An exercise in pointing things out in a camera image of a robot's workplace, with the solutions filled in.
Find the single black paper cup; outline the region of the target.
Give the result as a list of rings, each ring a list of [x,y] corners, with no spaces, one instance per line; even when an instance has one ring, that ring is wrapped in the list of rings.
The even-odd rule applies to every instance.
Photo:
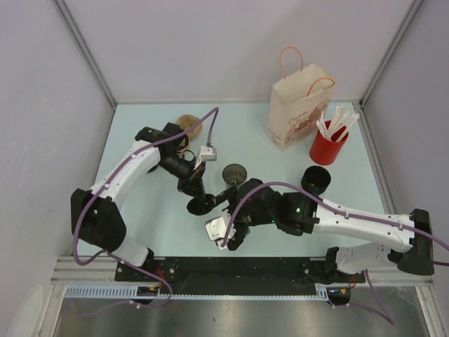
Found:
[[[241,185],[247,179],[248,173],[240,164],[229,164],[222,170],[222,178],[227,185]]]

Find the beige paper takeout bag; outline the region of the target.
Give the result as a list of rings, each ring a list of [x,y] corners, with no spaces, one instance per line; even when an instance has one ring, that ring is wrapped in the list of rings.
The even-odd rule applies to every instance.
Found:
[[[280,63],[282,79],[272,86],[267,135],[281,151],[300,142],[317,129],[316,121],[326,113],[336,80],[316,63],[287,74]]]

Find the single black cup lid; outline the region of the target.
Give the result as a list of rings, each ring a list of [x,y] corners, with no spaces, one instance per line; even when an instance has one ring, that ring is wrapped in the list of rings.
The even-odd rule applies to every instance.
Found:
[[[203,199],[193,198],[187,204],[187,210],[195,216],[202,216],[215,208],[214,196],[206,194]]]

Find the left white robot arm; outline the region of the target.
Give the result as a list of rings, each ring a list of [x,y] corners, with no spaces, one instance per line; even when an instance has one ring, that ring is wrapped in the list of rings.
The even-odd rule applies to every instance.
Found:
[[[152,251],[138,243],[127,231],[121,207],[144,174],[160,166],[177,177],[179,191],[206,200],[202,176],[206,162],[217,158],[211,144],[201,146],[191,161],[180,156],[187,134],[180,126],[168,123],[163,130],[144,127],[122,161],[100,182],[88,190],[77,189],[71,195],[72,234],[130,263],[130,271],[139,280],[150,279],[155,272]]]

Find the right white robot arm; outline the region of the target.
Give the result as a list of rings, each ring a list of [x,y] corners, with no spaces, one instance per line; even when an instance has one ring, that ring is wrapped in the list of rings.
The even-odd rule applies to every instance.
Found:
[[[395,265],[412,275],[432,276],[434,255],[429,213],[378,214],[347,208],[288,183],[252,178],[231,198],[222,214],[205,224],[219,249],[237,249],[250,227],[274,224],[293,236],[338,234],[362,245],[326,252],[324,275],[339,282],[347,275]]]

